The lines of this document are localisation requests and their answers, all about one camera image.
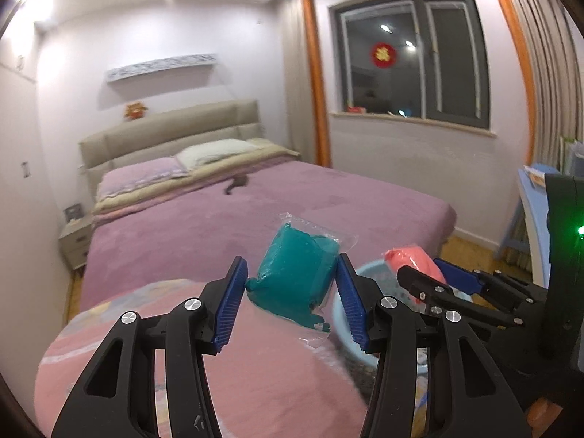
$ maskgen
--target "desk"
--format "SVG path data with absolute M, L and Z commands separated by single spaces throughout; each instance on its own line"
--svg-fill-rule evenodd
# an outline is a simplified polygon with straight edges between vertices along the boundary
M 544 173 L 558 173 L 546 165 L 533 165 Z M 547 229 L 547 194 L 544 188 L 534 187 L 523 169 L 519 169 L 519 194 L 525 212 L 529 237 L 533 283 L 548 288 L 550 284 L 550 232 Z

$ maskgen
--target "pillow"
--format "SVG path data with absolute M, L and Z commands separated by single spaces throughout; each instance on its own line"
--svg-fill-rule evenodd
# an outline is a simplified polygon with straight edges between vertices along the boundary
M 189 146 L 176 157 L 187 169 L 195 169 L 220 159 L 259 149 L 260 147 L 253 143 L 228 138 Z
M 130 193 L 151 184 L 171 178 L 185 177 L 188 174 L 188 170 L 174 157 L 158 158 L 144 163 L 123 166 L 104 175 L 99 188 L 97 188 L 97 200 Z

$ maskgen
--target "plastic bag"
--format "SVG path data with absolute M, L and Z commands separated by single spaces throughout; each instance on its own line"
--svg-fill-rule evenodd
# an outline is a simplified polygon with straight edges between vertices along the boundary
M 397 272 L 404 265 L 422 272 L 436 281 L 446 284 L 446 279 L 442 272 L 423 248 L 418 245 L 411 245 L 401 249 L 392 249 L 384 253 L 383 258 L 387 266 Z M 414 298 L 416 304 L 422 303 L 419 298 Z
M 337 258 L 357 242 L 356 236 L 282 214 L 257 278 L 246 283 L 247 296 L 259 308 L 303 327 L 302 338 L 317 347 L 331 332 L 326 308 Z

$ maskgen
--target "white wall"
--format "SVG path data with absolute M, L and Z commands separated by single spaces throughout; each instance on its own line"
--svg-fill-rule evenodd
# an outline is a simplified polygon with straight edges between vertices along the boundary
M 326 99 L 342 109 L 330 7 L 351 0 L 315 0 Z M 489 138 L 450 128 L 329 117 L 335 168 L 404 185 L 449 202 L 459 233 L 494 248 L 519 199 L 516 170 L 528 145 L 525 86 L 497 0 L 476 0 L 491 82 Z
M 213 52 L 215 67 L 175 69 L 106 84 L 107 69 Z M 39 60 L 39 125 L 58 206 L 92 203 L 77 143 L 123 121 L 125 104 L 150 113 L 231 99 L 259 100 L 271 140 L 287 145 L 281 42 L 265 5 L 185 2 L 119 8 L 48 34 Z
M 62 328 L 69 286 L 37 125 L 35 59 L 33 48 L 28 78 L 11 71 L 16 58 L 0 39 L 0 373 L 31 418 L 37 367 Z

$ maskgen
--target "bedside table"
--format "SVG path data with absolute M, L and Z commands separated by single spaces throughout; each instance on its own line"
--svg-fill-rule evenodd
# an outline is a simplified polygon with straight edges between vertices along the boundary
M 92 217 L 86 215 L 74 223 L 68 223 L 59 235 L 59 246 L 71 270 L 87 263 L 89 244 L 93 234 Z

